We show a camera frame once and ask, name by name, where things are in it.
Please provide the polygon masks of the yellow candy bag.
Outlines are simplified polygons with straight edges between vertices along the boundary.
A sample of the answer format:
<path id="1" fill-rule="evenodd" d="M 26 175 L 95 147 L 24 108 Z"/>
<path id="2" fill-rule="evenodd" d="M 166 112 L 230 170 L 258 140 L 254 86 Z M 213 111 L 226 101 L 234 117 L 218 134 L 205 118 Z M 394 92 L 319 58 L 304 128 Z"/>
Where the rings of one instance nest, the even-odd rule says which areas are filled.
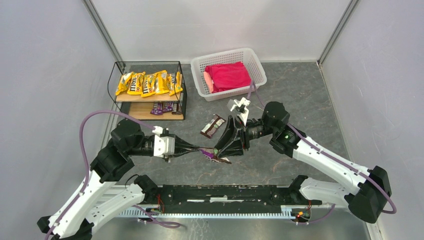
<path id="1" fill-rule="evenodd" d="M 168 87 L 168 72 L 166 70 L 162 70 L 156 72 L 154 74 L 155 82 L 154 82 L 154 93 L 156 95 L 162 95 L 169 93 Z"/>
<path id="2" fill-rule="evenodd" d="M 173 96 L 183 91 L 182 74 L 179 71 L 169 73 L 167 75 L 167 87 L 169 90 L 169 96 Z"/>
<path id="3" fill-rule="evenodd" d="M 133 74 L 134 72 L 129 72 L 129 73 L 123 74 L 120 77 L 116 91 L 115 91 L 116 96 L 128 90 L 129 85 L 131 84 Z"/>

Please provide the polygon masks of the yellow M&M bag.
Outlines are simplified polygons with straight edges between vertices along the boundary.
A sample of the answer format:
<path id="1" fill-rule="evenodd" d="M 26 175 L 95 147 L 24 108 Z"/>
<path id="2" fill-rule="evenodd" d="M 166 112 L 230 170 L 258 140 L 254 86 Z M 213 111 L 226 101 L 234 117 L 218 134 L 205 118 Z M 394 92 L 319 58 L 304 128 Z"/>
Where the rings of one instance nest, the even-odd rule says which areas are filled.
<path id="1" fill-rule="evenodd" d="M 156 74 L 146 74 L 142 82 L 141 97 L 146 98 L 156 94 Z"/>
<path id="2" fill-rule="evenodd" d="M 131 96 L 141 95 L 143 91 L 142 83 L 144 80 L 145 72 L 133 72 L 131 76 L 130 85 L 127 94 Z"/>

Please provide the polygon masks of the purple candy bag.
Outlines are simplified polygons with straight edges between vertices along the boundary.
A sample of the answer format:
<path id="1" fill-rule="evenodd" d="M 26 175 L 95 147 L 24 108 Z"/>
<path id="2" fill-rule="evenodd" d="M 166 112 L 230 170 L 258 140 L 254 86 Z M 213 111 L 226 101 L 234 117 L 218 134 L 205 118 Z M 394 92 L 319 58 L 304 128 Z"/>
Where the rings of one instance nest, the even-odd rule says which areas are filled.
<path id="1" fill-rule="evenodd" d="M 164 113 L 163 103 L 162 102 L 154 102 L 152 110 L 150 111 L 150 114 L 155 115 L 155 116 L 161 116 L 161 115 L 163 115 L 163 113 Z"/>

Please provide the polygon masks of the brown candy bag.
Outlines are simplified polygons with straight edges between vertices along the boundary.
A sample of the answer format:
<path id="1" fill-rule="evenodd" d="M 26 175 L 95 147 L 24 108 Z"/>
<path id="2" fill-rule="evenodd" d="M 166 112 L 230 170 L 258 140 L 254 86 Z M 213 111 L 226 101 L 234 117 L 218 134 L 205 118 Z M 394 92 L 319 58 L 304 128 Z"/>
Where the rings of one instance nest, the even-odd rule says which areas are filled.
<path id="1" fill-rule="evenodd" d="M 214 114 L 212 119 L 200 131 L 200 134 L 211 139 L 216 131 L 226 122 L 221 116 Z"/>
<path id="2" fill-rule="evenodd" d="M 226 157 L 218 157 L 218 150 L 209 147 L 200 147 L 198 149 L 207 159 L 216 163 L 224 163 L 231 165 L 231 161 Z"/>

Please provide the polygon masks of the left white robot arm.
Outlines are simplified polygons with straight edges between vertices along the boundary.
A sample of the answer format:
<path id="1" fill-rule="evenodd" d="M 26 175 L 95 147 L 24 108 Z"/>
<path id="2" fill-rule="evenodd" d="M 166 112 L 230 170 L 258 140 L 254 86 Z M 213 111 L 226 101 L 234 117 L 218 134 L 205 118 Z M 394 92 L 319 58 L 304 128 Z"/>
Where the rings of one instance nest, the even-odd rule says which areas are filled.
<path id="1" fill-rule="evenodd" d="M 132 184 L 106 202 L 95 203 L 134 167 L 132 156 L 158 157 L 168 160 L 197 152 L 199 146 L 188 143 L 160 126 L 151 126 L 145 135 L 143 122 L 124 118 L 111 131 L 111 138 L 89 163 L 81 138 L 80 148 L 86 167 L 78 189 L 53 215 L 37 221 L 45 238 L 51 240 L 89 240 L 93 234 L 122 211 L 145 200 L 156 200 L 157 185 L 147 176 L 138 176 Z"/>

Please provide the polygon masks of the brown candy bag top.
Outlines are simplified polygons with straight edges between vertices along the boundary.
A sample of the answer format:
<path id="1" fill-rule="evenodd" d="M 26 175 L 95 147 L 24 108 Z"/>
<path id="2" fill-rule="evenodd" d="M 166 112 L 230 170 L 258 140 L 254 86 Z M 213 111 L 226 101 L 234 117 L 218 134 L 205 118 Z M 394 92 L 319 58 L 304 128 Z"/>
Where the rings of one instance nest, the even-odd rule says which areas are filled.
<path id="1" fill-rule="evenodd" d="M 214 114 L 212 119 L 200 131 L 200 134 L 211 139 L 216 131 L 226 122 L 221 116 Z"/>

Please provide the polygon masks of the purple brown M&M bag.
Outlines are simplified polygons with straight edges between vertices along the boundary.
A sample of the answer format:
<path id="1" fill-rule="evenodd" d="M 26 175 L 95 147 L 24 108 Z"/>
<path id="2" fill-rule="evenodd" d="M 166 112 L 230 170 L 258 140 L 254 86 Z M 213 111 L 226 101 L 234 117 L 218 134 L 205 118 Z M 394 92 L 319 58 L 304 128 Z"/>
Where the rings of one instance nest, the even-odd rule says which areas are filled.
<path id="1" fill-rule="evenodd" d="M 169 113 L 174 110 L 174 103 L 173 102 L 164 102 L 162 104 L 162 111 L 164 113 Z"/>

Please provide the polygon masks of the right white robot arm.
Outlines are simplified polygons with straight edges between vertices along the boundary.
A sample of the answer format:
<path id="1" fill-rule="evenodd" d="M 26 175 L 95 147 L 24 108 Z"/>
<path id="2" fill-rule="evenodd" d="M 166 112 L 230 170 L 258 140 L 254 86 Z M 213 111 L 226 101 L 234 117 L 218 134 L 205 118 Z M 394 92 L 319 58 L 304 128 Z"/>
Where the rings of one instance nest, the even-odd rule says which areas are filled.
<path id="1" fill-rule="evenodd" d="M 246 98 L 228 102 L 228 109 L 237 115 L 228 117 L 224 133 L 214 147 L 213 160 L 227 163 L 229 157 L 242 156 L 252 141 L 270 136 L 269 143 L 277 153 L 308 164 L 332 179 L 326 182 L 298 176 L 292 186 L 303 198 L 346 207 L 355 217 L 371 224 L 381 214 L 397 212 L 385 169 L 356 164 L 321 146 L 290 124 L 290 114 L 281 102 L 267 103 L 259 119 L 249 119 L 249 104 Z"/>

